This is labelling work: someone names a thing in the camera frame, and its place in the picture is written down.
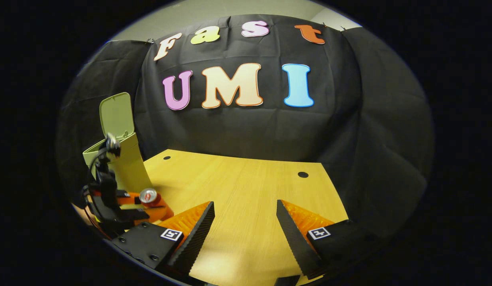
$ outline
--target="wooden table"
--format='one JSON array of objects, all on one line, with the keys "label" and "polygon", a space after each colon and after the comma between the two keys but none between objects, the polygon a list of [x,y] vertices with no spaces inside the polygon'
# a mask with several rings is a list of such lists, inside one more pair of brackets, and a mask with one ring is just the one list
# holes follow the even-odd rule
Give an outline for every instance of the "wooden table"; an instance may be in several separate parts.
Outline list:
[{"label": "wooden table", "polygon": [[[215,219],[190,276],[219,286],[272,286],[302,274],[279,226],[277,199],[334,222],[348,218],[320,163],[165,150],[145,168],[175,214],[214,201]],[[297,285],[307,282],[302,276]]]}]

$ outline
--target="trash bin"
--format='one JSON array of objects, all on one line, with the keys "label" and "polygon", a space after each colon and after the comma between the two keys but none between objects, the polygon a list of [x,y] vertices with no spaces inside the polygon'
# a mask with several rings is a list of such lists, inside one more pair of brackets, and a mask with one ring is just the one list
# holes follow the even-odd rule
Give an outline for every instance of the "trash bin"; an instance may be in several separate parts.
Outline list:
[{"label": "trash bin", "polygon": [[[104,136],[106,137],[106,134],[110,132],[121,145],[120,157],[114,158],[113,155],[108,155],[111,161],[108,163],[108,168],[115,172],[117,189],[140,193],[145,188],[152,188],[138,148],[130,94],[124,92],[101,101],[99,117]],[[91,166],[92,159],[97,155],[99,146],[104,141],[105,139],[83,152],[85,163],[92,168],[94,177],[95,167]]]}]

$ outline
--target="trash bin lid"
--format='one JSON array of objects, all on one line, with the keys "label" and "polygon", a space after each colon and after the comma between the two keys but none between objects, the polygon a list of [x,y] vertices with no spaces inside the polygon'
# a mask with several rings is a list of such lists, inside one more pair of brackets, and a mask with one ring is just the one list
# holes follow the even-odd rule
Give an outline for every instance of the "trash bin lid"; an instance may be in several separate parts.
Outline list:
[{"label": "trash bin lid", "polygon": [[112,133],[116,138],[124,138],[135,132],[131,97],[127,92],[104,99],[99,104],[99,118],[103,135]]}]

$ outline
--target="letter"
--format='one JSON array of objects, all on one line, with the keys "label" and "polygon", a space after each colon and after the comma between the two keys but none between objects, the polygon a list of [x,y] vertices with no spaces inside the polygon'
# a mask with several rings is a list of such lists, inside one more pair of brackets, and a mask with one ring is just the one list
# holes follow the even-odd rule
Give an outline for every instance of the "letter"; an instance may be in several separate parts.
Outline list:
[{"label": "letter", "polygon": [[317,38],[315,34],[322,34],[321,31],[313,29],[310,25],[296,25],[301,30],[302,37],[315,44],[325,44],[323,39]]},{"label": "letter", "polygon": [[269,28],[262,27],[267,26],[267,23],[264,21],[252,21],[246,22],[242,24],[242,29],[244,31],[241,32],[241,35],[248,37],[262,37],[266,34],[269,34]]},{"label": "letter", "polygon": [[299,64],[282,65],[282,70],[288,74],[288,97],[284,99],[284,103],[293,107],[308,107],[312,106],[313,99],[308,94],[308,78],[307,74],[310,67]]},{"label": "letter", "polygon": [[179,74],[179,78],[182,81],[182,98],[180,100],[175,100],[174,98],[174,81],[175,76],[169,76],[163,80],[163,85],[165,86],[165,101],[168,108],[172,110],[181,110],[186,108],[190,103],[190,76],[193,71],[185,71]]},{"label": "letter", "polygon": [[264,102],[258,94],[257,73],[261,66],[256,63],[242,64],[237,68],[232,79],[221,67],[210,67],[202,71],[206,77],[205,101],[203,108],[219,107],[221,101],[217,99],[217,92],[226,105],[230,105],[235,92],[239,89],[239,98],[235,101],[240,106],[257,106]]},{"label": "letter", "polygon": [[199,29],[195,32],[195,36],[191,39],[191,43],[196,45],[203,42],[214,42],[219,39],[219,27],[210,26],[204,29]]},{"label": "letter", "polygon": [[159,42],[159,51],[157,51],[157,55],[155,56],[154,60],[156,61],[166,56],[168,54],[167,49],[171,49],[174,46],[175,40],[177,40],[181,36],[182,33],[179,33]]}]

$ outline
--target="green trash bin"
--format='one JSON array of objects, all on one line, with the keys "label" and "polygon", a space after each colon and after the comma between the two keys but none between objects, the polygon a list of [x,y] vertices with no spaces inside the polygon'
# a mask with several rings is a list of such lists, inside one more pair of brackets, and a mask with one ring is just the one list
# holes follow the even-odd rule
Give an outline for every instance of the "green trash bin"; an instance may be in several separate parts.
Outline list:
[{"label": "green trash bin", "polygon": [[[119,158],[108,155],[108,168],[115,172],[117,189],[126,192],[140,193],[145,188],[152,188],[152,183],[145,170],[144,161],[138,148],[137,134],[133,124],[133,111],[129,93],[120,93],[101,101],[99,105],[101,128],[106,137],[113,134],[121,145]],[[105,141],[96,143],[83,152],[85,163],[92,168],[95,177],[95,167],[91,166],[92,159],[97,155],[99,146]]]}]

